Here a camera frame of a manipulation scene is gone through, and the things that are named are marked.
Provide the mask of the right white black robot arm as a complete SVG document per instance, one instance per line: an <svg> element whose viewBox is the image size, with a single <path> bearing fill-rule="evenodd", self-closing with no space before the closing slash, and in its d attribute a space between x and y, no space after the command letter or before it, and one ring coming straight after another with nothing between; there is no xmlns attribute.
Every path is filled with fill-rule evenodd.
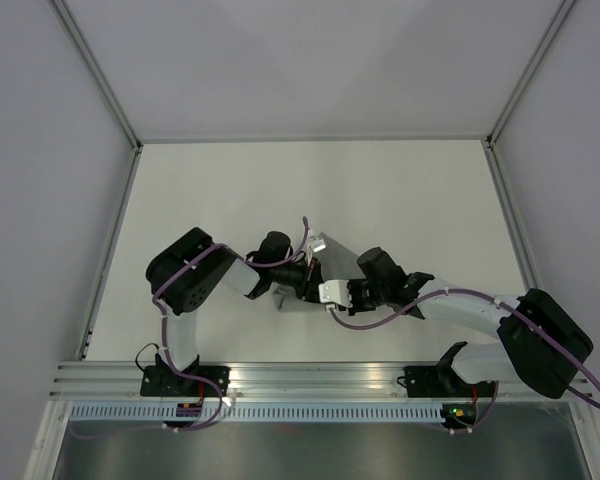
<svg viewBox="0 0 600 480"><path fill-rule="evenodd" d="M589 336L543 290L522 296L470 293L423 272L407 274L379 247L357 259L363 276L350 281L349 315L391 309L461 326L491 337L482 345L461 340L437 363L439 388L458 395L471 384L520 381L536 393L558 399L593 351Z"/></svg>

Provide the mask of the grey cloth napkin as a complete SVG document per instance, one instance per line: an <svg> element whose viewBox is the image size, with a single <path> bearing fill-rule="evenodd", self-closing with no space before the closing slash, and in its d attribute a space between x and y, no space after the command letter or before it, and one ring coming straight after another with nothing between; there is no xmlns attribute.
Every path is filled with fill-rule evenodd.
<svg viewBox="0 0 600 480"><path fill-rule="evenodd" d="M317 253L313 259L318 259L322 264L322 275L324 282L328 280L353 280L363 279L364 275L357 265L357 255L346 246L330 237L324 232L322 235L326 241L326 249ZM284 278L284 283L274 282L272 298L276 309L284 313L308 313L320 311L325 306L319 303L307 303L296 297L295 288L301 282L301 270L304 264L309 263L305 256L298 261L282 266L289 271Z"/></svg>

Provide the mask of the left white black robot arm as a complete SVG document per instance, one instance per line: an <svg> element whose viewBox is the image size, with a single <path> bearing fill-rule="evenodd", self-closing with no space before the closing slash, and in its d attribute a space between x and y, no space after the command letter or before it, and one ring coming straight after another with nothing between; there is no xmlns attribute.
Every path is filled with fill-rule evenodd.
<svg viewBox="0 0 600 480"><path fill-rule="evenodd" d="M196 345L200 307L220 284L249 300L273 290L278 305L287 298L317 303L322 275L316 254L325 248L325 240L309 226L296 248L286 234L271 231L257 250L244 257L198 227L166 248L145 272L163 322L154 363L141 369L140 395L200 399L224 395L230 368L200 363Z"/></svg>

